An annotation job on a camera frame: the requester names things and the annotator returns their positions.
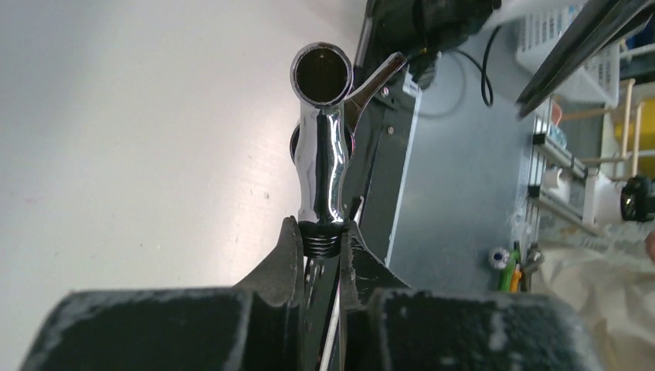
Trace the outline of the chrome water faucet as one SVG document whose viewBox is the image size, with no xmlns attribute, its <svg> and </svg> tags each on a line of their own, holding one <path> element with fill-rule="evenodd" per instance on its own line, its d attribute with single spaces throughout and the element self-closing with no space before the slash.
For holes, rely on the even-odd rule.
<svg viewBox="0 0 655 371">
<path fill-rule="evenodd" d="M 348 225 L 342 193 L 355 146 L 352 135 L 370 100 L 406 62 L 402 53 L 393 53 L 354 87 L 353 65 L 340 47 L 311 43 L 294 57 L 290 83 L 300 117 L 290 145 L 300 182 L 297 221 L 305 257 L 339 255 Z"/>
</svg>

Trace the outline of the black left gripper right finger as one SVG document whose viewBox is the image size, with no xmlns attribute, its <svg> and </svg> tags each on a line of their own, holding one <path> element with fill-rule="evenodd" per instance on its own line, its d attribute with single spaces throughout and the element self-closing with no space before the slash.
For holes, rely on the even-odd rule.
<svg viewBox="0 0 655 371">
<path fill-rule="evenodd" d="M 540 294 L 410 288 L 366 246 L 356 223 L 341 242 L 343 370 L 601 370 L 575 311 Z"/>
</svg>

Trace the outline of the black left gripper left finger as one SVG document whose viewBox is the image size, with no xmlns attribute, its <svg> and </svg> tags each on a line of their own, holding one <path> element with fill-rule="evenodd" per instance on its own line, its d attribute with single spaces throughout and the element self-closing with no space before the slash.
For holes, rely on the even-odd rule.
<svg viewBox="0 0 655 371">
<path fill-rule="evenodd" d="M 80 291 L 47 316 L 24 370 L 301 370 L 302 241 L 277 245 L 232 287 Z"/>
</svg>

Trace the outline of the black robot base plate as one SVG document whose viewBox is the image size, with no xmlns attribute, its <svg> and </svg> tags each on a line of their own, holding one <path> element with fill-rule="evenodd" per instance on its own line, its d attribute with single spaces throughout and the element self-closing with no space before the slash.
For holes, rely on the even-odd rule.
<svg viewBox="0 0 655 371">
<path fill-rule="evenodd" d="M 389 253 L 412 121 L 421 90 L 412 81 L 384 87 L 366 107 L 355 132 L 346 180 L 348 206 L 368 249 L 381 261 Z"/>
</svg>

